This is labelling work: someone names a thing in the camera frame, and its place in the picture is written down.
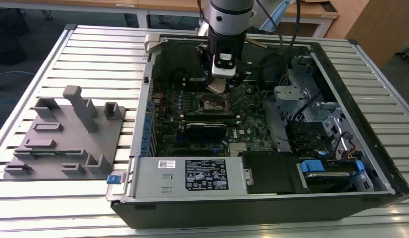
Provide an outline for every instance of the wooden desk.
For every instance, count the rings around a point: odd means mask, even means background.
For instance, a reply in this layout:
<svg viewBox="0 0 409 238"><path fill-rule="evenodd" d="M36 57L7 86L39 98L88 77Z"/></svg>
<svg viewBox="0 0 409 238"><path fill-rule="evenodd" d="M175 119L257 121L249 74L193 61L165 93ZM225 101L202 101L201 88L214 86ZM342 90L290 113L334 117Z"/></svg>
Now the wooden desk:
<svg viewBox="0 0 409 238"><path fill-rule="evenodd" d="M202 8L206 6L206 1L202 1ZM197 15L199 10L197 0L138 0L136 8L149 9L150 12L159 11L159 15ZM296 22L296 4L290 5L282 22ZM305 3L301 4L301 23L317 24L313 37L325 37L333 20L338 18L337 12L326 12L321 4Z"/></svg>
<svg viewBox="0 0 409 238"><path fill-rule="evenodd" d="M136 14L140 28L149 28L150 15L199 16L197 0L0 0L0 7ZM337 18L338 14L326 12L318 3L302 2L301 23L318 25L313 37L325 36ZM294 4L289 7L282 22L296 22Z"/></svg>

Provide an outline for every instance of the aluminum slat table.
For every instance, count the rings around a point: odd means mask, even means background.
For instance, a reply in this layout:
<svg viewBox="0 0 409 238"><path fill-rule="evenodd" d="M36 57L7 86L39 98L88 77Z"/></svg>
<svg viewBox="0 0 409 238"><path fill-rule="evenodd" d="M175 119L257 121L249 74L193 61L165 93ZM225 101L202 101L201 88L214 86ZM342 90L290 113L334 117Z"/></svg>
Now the aluminum slat table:
<svg viewBox="0 0 409 238"><path fill-rule="evenodd" d="M78 26L66 30L0 132L0 179L29 129L36 98L62 95L67 85L83 87L95 105L116 101L127 108L114 169L128 164L147 33L194 35L191 31ZM276 39L276 36L249 35ZM300 38L318 42L409 183L409 106L376 68L360 45L348 40ZM67 100L56 101L68 104ZM5 182L0 180L1 237L238 236L238 237L405 237L409 200L334 222L132 230L104 198L106 181Z"/></svg>

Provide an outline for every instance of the power supply label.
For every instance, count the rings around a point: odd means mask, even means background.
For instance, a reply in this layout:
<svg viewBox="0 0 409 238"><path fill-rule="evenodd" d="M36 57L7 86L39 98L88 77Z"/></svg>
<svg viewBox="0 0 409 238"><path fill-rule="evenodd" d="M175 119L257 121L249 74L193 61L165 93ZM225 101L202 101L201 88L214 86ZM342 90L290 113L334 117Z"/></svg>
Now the power supply label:
<svg viewBox="0 0 409 238"><path fill-rule="evenodd" d="M186 160L186 189L229 190L225 160Z"/></svg>

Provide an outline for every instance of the white label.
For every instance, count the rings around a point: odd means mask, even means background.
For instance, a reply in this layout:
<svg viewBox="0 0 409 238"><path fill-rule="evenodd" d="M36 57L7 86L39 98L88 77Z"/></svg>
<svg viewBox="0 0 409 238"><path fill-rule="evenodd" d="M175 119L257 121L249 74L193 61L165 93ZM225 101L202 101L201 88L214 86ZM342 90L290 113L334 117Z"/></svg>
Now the white label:
<svg viewBox="0 0 409 238"><path fill-rule="evenodd" d="M330 16L330 15L322 15L321 17L322 18L333 18L333 19L336 19L336 16Z"/></svg>
<svg viewBox="0 0 409 238"><path fill-rule="evenodd" d="M231 60L233 55L227 53L221 53L219 57L222 60Z"/></svg>
<svg viewBox="0 0 409 238"><path fill-rule="evenodd" d="M159 160L158 167L161 169L174 169L175 168L175 160Z"/></svg>
<svg viewBox="0 0 409 238"><path fill-rule="evenodd" d="M115 4L115 6L134 7L134 5L132 5L132 4Z"/></svg>

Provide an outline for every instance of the green circuit board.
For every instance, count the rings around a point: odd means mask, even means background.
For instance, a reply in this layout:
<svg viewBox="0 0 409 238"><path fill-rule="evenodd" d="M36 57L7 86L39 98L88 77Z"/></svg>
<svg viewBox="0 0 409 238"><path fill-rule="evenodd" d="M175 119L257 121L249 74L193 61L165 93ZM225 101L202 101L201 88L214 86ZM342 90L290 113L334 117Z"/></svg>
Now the green circuit board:
<svg viewBox="0 0 409 238"><path fill-rule="evenodd" d="M262 108L264 95L243 83L226 96L210 91L175 90L161 84L155 90L158 156L229 156L229 144L243 142L254 151L272 150L270 133ZM191 141L185 136L191 123L222 124L222 141Z"/></svg>

